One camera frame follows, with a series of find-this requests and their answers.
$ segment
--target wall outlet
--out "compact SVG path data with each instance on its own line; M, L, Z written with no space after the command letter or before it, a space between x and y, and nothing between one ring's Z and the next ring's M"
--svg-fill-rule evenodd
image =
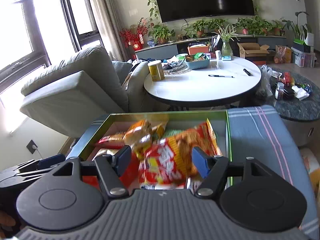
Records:
M33 149L33 145L35 145L37 147L37 145L35 144L35 142L33 140L31 140L28 145L27 145L27 149L29 150L29 152L31 152L31 154L33 154L36 149Z

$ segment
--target tv cabinet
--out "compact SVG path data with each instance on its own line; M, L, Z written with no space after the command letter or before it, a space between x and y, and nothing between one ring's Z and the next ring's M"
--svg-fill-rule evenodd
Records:
M206 41L211 40L210 37L202 37L202 38L193 38L193 39L187 39L182 41L174 41L162 45L156 45L154 47L146 46L143 49L137 50L135 52L137 59L143 58L153 58L153 59L168 59L172 58L173 56L180 54L180 53L188 53L188 44L194 43L197 41ZM252 35L243 35L239 34L238 39L235 39L235 41L230 40L230 46L233 50L234 56L239 57L239 47L237 42L239 43L258 43L259 45L269 45L270 49L275 50L276 45L286 46L287 45L287 38L286 37L280 37L280 36L262 36L262 35L256 35L253 37ZM218 49L222 49L222 41L219 41Z

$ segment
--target red berry branch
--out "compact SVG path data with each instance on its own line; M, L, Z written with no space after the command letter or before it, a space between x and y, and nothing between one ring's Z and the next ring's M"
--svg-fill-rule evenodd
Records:
M147 20L145 18L141 18L140 21L137 23L136 26L136 32L132 33L132 30L129 30L127 28L122 29L119 34L124 39L124 44L126 47L128 45L131 45L130 43L134 40L139 39L139 35L142 34L145 35L148 33L148 28L146 27Z

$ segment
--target dark marble surface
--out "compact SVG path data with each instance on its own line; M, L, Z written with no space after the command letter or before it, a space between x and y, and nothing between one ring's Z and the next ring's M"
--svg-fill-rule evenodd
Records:
M297 98L277 100L275 98L275 88L272 88L273 96L268 97L265 101L260 101L261 104L273 106L281 116L281 118L292 121L316 121L320 119L320 89L310 80L289 70L272 70L280 73L289 72L294 78L295 83L308 83L312 86L313 92L308 98L300 101Z

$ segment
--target white tabletop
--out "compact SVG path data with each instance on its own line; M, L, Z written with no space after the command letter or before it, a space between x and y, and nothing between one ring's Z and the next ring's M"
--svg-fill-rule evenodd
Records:
M209 77L228 75L235 78ZM144 87L152 96L180 102L216 101L239 96L253 89L261 79L260 69L252 62L233 57L232 61L210 60L208 68L188 73L165 76L165 80L153 82L149 74Z

